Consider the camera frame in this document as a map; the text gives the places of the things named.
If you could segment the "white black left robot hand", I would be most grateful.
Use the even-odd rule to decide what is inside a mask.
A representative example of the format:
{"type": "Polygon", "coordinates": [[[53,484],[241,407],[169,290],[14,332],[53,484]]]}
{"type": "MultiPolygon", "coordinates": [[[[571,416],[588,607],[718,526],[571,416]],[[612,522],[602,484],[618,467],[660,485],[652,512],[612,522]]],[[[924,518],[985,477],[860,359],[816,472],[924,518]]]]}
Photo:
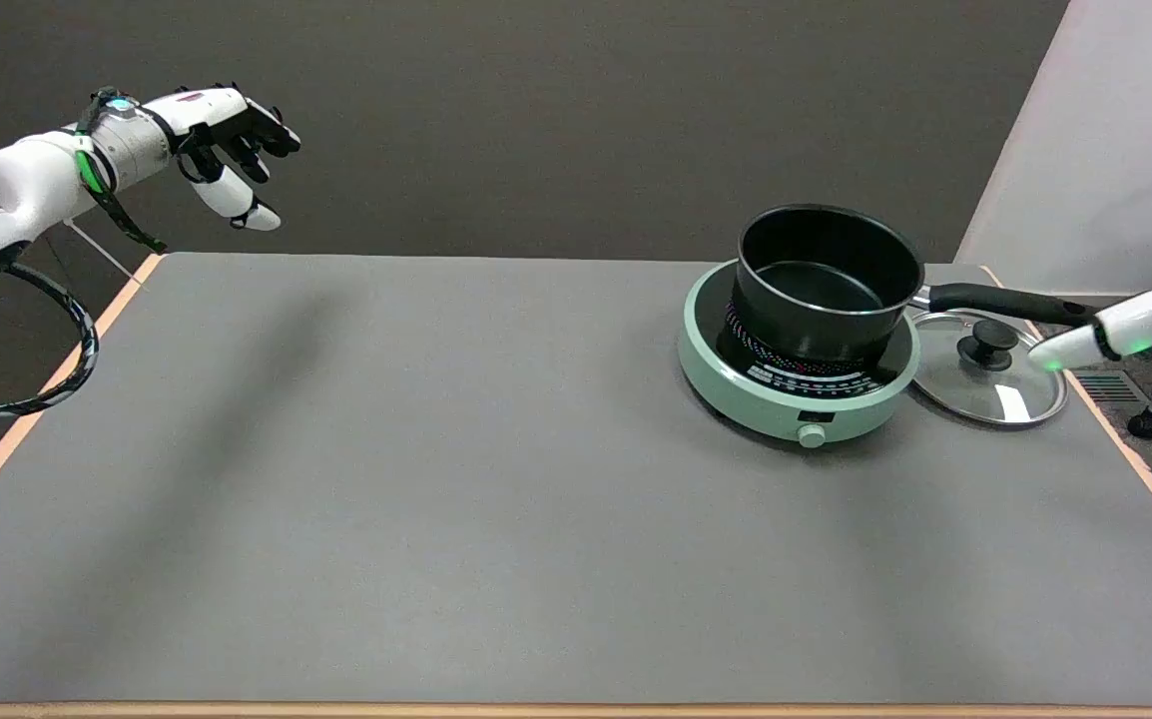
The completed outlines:
{"type": "Polygon", "coordinates": [[[141,106],[169,142],[170,158],[199,200],[230,227],[276,230],[283,219],[253,191],[270,182],[265,156],[287,158],[301,137],[276,108],[266,108],[235,85],[158,97],[141,106]]]}

